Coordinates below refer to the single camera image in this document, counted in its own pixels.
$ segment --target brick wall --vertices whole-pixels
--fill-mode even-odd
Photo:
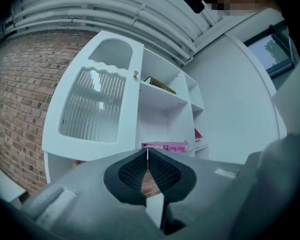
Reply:
[[[0,44],[0,168],[30,195],[47,183],[41,143],[51,97],[70,62],[95,35],[41,31]]]

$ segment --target cabinet door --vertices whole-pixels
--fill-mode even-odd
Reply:
[[[82,161],[135,149],[143,51],[129,38],[97,34],[53,94],[42,149]]]

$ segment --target pink book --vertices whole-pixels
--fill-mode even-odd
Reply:
[[[142,143],[141,147],[144,148],[154,148],[163,149],[170,152],[185,153],[187,152],[187,142],[151,142]]]
[[[194,137],[196,139],[202,138],[202,135],[200,134],[200,132],[198,132],[198,130],[196,128],[194,128]]]

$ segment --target ribbed glass panel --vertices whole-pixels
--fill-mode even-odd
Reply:
[[[105,70],[83,69],[63,110],[60,133],[65,136],[114,143],[126,79]]]

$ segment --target wooden floor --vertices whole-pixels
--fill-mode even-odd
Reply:
[[[144,175],[141,193],[144,194],[147,198],[161,193],[149,170]]]

